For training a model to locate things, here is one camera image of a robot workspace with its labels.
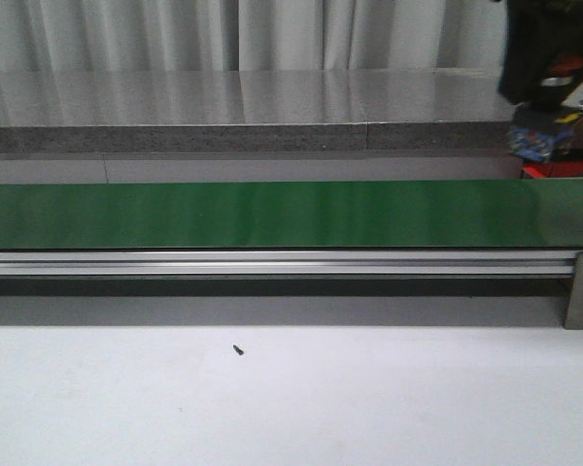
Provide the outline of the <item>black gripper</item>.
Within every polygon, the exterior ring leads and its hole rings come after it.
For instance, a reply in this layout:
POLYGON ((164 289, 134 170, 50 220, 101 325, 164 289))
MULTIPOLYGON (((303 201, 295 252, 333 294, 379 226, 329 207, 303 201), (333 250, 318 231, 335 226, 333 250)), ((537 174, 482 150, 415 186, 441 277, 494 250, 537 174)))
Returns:
POLYGON ((498 92, 536 110, 561 107, 583 84, 583 1, 508 1, 498 92))

